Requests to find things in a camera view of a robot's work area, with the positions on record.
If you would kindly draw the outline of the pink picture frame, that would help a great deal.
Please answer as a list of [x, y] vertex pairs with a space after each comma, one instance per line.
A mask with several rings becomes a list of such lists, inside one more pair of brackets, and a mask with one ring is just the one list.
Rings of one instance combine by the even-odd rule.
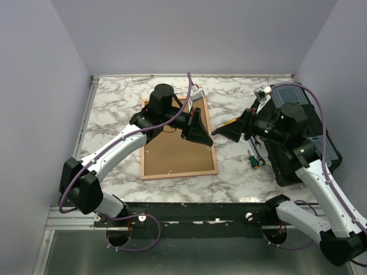
[[181, 131], [168, 126], [140, 150], [140, 178], [157, 180], [217, 175], [218, 164], [213, 146], [188, 142]]

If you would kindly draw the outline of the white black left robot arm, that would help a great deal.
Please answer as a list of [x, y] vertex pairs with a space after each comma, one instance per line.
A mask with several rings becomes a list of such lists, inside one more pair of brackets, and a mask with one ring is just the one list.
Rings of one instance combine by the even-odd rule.
[[181, 130], [184, 140], [212, 146], [213, 140], [201, 120], [201, 110], [193, 107], [195, 99], [204, 97], [198, 86], [190, 81], [185, 101], [174, 107], [172, 103], [179, 102], [179, 99], [173, 87], [169, 84], [156, 85], [149, 102], [131, 117], [122, 132], [81, 160], [71, 157], [64, 163], [59, 187], [59, 212], [68, 213], [63, 206], [69, 201], [75, 210], [83, 214], [101, 214], [107, 216], [114, 226], [123, 225], [127, 219], [124, 203], [104, 193], [101, 182], [122, 160], [156, 138], [166, 125]]

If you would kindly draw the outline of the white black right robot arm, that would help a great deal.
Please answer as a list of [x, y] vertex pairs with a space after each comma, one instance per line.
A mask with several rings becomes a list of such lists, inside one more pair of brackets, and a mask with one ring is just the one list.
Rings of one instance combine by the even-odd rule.
[[289, 199], [264, 209], [264, 219], [275, 225], [287, 222], [315, 241], [323, 255], [335, 266], [366, 252], [366, 218], [337, 185], [320, 153], [304, 136], [308, 117], [299, 104], [285, 103], [275, 120], [262, 117], [257, 109], [245, 109], [237, 117], [212, 132], [238, 142], [259, 136], [285, 151], [297, 177], [308, 187], [322, 208], [326, 220], [301, 209]]

